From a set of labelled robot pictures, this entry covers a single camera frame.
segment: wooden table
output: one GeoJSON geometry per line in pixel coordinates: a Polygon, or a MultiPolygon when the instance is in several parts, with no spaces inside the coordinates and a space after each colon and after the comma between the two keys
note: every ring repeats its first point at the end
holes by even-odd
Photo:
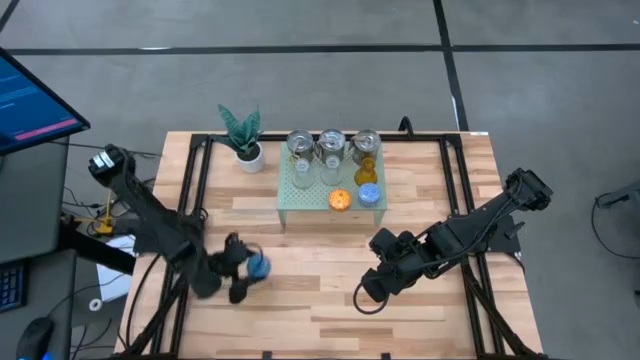
{"type": "MultiPolygon", "coordinates": [[[[167,134],[154,194],[171,208],[177,207],[191,134],[167,134]]],[[[461,136],[479,206],[501,191],[491,142],[486,135],[461,136]]],[[[349,212],[297,217],[292,212],[283,231],[276,211],[279,143],[263,145],[267,166],[258,174],[243,173],[230,149],[214,145],[204,206],[210,214],[207,249],[221,249],[226,234],[238,231],[241,239],[262,245],[271,258],[269,281],[251,288],[238,306],[229,304],[224,289],[205,300],[190,294],[180,358],[260,358],[265,350],[277,358],[375,359],[382,352],[394,358],[475,358],[460,270],[454,268],[437,280],[422,278],[392,296],[381,313],[361,315],[351,298],[362,275],[378,264],[367,248],[377,231],[372,220],[367,214],[349,212]]],[[[449,151],[456,193],[464,208],[453,153],[449,151]]],[[[396,233],[418,233],[449,215],[437,143],[388,142],[383,155],[389,209],[382,226],[396,233]]],[[[196,170],[190,203],[197,178],[196,170]]],[[[542,351],[522,270],[506,255],[488,254],[487,258],[498,309],[525,344],[542,351]]],[[[151,259],[144,256],[136,263],[125,315],[151,259]]],[[[133,316],[134,335],[156,310],[164,269],[165,263],[158,261],[144,284],[133,316]]],[[[364,292],[359,301],[377,306],[364,292]]],[[[486,348],[491,351],[488,321],[480,311],[486,348]]],[[[165,350],[172,324],[171,313],[165,326],[165,350]]]]}

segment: monitor screen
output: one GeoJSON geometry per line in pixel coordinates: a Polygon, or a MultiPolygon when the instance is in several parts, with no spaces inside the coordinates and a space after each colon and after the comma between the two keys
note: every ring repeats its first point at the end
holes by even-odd
{"type": "Polygon", "coordinates": [[[88,128],[85,119],[0,49],[0,155],[88,128]]]}

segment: blue lid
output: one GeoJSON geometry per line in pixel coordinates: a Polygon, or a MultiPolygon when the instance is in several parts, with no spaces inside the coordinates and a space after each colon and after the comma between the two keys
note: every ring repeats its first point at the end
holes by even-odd
{"type": "Polygon", "coordinates": [[[254,254],[247,261],[247,273],[253,278],[266,278],[271,272],[271,262],[266,256],[254,254]]]}
{"type": "Polygon", "coordinates": [[[375,204],[380,200],[380,188],[374,183],[364,183],[358,190],[358,198],[368,204],[375,204]]]}

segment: yellow bottle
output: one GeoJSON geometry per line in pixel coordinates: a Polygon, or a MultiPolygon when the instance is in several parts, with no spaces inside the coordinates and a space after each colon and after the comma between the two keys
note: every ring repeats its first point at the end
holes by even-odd
{"type": "Polygon", "coordinates": [[[365,158],[362,160],[362,167],[356,171],[356,174],[353,176],[353,181],[356,182],[356,185],[360,186],[364,183],[377,183],[378,175],[376,174],[376,163],[372,158],[365,158]]]}

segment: white paper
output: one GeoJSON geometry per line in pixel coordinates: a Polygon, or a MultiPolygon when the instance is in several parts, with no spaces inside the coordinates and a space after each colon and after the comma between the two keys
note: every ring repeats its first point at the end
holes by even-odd
{"type": "MultiPolygon", "coordinates": [[[[113,248],[119,248],[120,250],[127,252],[131,255],[133,253],[133,243],[135,237],[133,235],[121,236],[107,242],[107,245],[113,248]]],[[[108,267],[100,264],[96,264],[98,270],[98,281],[100,284],[106,284],[113,280],[115,277],[121,275],[121,272],[109,269],[108,267]]],[[[129,293],[131,287],[131,275],[123,275],[116,279],[109,285],[100,286],[100,297],[103,302],[109,302],[113,299],[117,299],[129,293]]]]}

